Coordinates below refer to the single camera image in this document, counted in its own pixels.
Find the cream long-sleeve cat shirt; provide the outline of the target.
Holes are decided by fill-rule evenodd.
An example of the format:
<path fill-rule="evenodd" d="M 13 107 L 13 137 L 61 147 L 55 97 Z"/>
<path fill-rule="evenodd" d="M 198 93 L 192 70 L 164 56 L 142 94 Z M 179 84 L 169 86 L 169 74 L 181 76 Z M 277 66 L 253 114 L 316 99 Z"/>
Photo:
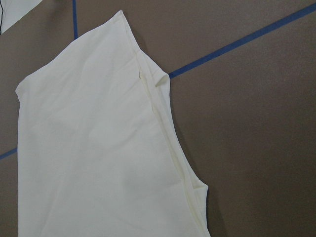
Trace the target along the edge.
<path fill-rule="evenodd" d="M 118 11 L 17 86 L 20 237 L 207 237 L 170 77 Z"/>

